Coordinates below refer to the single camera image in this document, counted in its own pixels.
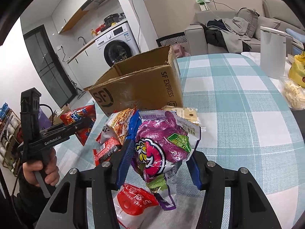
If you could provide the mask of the person's left hand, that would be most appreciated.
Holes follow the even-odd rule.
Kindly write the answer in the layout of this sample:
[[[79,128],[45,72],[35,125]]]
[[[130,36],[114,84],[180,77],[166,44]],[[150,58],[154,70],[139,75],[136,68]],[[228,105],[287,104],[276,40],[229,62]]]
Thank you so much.
[[[50,161],[46,166],[43,166],[41,161],[28,161],[23,163],[23,174],[26,181],[36,187],[40,187],[38,180],[35,177],[34,171],[44,170],[46,173],[45,183],[51,186],[55,186],[59,182],[59,169],[57,167],[56,150],[51,149]]]

